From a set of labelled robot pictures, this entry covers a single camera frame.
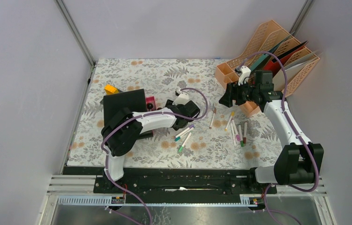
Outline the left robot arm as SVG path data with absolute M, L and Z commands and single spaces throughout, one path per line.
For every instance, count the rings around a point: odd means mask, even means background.
M 199 107 L 191 100 L 177 105 L 170 101 L 165 107 L 150 112 L 132 112 L 129 108 L 117 112 L 102 130 L 105 187 L 112 193 L 121 190 L 125 156 L 142 133 L 159 128 L 177 131 L 199 119 L 199 114 Z

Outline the black pen holder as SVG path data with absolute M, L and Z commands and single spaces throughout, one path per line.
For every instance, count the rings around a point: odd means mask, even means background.
M 110 133 L 110 119 L 121 111 L 128 108 L 132 112 L 147 112 L 145 91 L 143 89 L 119 92 L 113 95 L 106 95 L 101 100 L 103 105 L 104 127 L 101 130 L 103 137 Z

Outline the peach file organizer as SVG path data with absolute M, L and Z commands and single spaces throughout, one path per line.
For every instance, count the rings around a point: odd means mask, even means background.
M 275 90 L 292 95 L 320 57 L 307 48 L 307 41 L 300 42 L 277 22 L 270 20 L 262 23 L 250 39 L 242 54 L 219 64 L 215 78 L 225 88 L 228 83 L 237 82 L 239 75 L 235 70 L 241 65 L 251 71 L 269 70 L 273 73 Z

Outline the pink drawer tray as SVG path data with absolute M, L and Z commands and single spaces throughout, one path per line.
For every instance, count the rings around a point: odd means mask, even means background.
M 148 112 L 155 111 L 157 109 L 154 96 L 146 97 L 145 101 Z

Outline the red notebook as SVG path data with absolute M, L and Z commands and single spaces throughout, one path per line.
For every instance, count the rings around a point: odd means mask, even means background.
M 298 45 L 292 45 L 291 48 L 287 46 L 284 52 L 281 54 L 277 55 L 277 58 L 282 62 L 282 65 L 284 66 L 285 63 L 289 60 L 289 58 L 295 53 L 300 50 L 302 50 L 307 44 L 307 41 L 300 43 Z M 273 73 L 273 76 L 275 76 L 279 70 L 281 69 L 281 66 L 277 62 L 275 58 L 270 60 L 263 68 L 263 70 L 268 70 Z

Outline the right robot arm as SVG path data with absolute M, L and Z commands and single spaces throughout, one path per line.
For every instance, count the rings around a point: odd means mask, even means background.
M 228 83 L 225 94 L 219 100 L 226 107 L 245 102 L 254 102 L 259 106 L 273 125 L 283 148 L 273 166 L 251 170 L 254 176 L 246 180 L 247 189 L 258 193 L 265 183 L 291 187 L 313 184 L 316 187 L 324 149 L 319 143 L 313 143 L 299 128 L 283 93 L 274 89 L 270 71 L 257 71 L 253 84 L 246 81 Z

